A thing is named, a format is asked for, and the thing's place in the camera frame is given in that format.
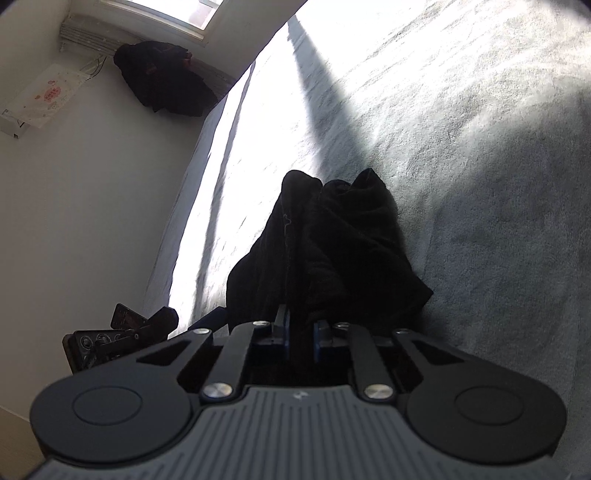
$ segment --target dark clothing pile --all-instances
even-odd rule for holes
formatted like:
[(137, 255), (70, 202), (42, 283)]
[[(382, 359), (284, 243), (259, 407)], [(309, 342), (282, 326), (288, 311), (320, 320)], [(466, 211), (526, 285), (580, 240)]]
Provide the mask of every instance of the dark clothing pile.
[(413, 328), (432, 294), (411, 269), (394, 200), (371, 168), (353, 184), (324, 186), (293, 170), (261, 236), (230, 272), (226, 306), (231, 330), (273, 322), (286, 304), (291, 344), (311, 347), (318, 320), (357, 323), (384, 336)]
[(144, 106), (180, 115), (202, 116), (217, 103), (203, 79), (189, 70), (186, 48), (157, 41), (122, 45), (113, 58), (123, 78)]

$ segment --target ribbed gray panel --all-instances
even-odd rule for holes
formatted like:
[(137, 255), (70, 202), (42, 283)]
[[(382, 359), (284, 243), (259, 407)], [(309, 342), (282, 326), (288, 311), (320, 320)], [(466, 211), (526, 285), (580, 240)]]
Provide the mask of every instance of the ribbed gray panel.
[(206, 409), (167, 453), (142, 465), (89, 471), (50, 460), (32, 480), (563, 480), (549, 457), (511, 467), (471, 465), (420, 440), (391, 407), (348, 386), (251, 388)]

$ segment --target cable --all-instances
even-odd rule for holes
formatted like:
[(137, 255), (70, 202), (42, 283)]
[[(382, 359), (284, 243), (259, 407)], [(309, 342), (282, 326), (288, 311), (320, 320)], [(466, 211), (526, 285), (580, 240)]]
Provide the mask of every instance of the cable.
[(99, 67), (100, 67), (100, 55), (96, 58), (96, 68), (95, 68), (95, 71), (90, 74), (91, 77), (96, 73), (96, 71), (99, 69)]
[(97, 72), (97, 71), (95, 70), (95, 72), (96, 72), (96, 73), (94, 73), (94, 72), (93, 72), (93, 74), (92, 74), (92, 75), (90, 75), (90, 78), (92, 78), (92, 79), (93, 79), (94, 77), (96, 77), (96, 76), (97, 76), (97, 75), (100, 73), (100, 71), (103, 69), (103, 65), (105, 64), (105, 62), (106, 62), (106, 61), (107, 61), (107, 57), (105, 56), (105, 59), (103, 60), (103, 63), (101, 63), (101, 64), (100, 64), (99, 71)]

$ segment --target white box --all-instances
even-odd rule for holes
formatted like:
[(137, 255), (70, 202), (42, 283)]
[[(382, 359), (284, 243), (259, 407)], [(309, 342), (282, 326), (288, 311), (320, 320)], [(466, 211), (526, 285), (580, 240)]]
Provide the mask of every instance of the white box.
[(21, 138), (21, 135), (29, 128), (25, 122), (17, 120), (4, 110), (0, 113), (0, 131), (10, 135), (13, 138)]

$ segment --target black mechanical arm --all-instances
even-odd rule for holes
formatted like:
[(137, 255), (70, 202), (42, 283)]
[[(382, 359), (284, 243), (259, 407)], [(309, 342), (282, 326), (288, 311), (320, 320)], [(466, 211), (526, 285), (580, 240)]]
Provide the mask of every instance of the black mechanical arm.
[[(171, 309), (159, 318), (178, 322)], [(28, 479), (569, 477), (551, 458), (566, 424), (555, 392), (419, 333), (317, 322), (324, 380), (306, 384), (280, 374), (290, 361), (284, 307), (274, 323), (226, 337), (197, 328), (133, 351), (131, 331), (150, 320), (136, 317), (135, 330), (120, 322), (128, 340), (107, 342), (102, 364), (35, 399), (31, 425), (47, 460)], [(75, 338), (67, 350), (84, 349)]]

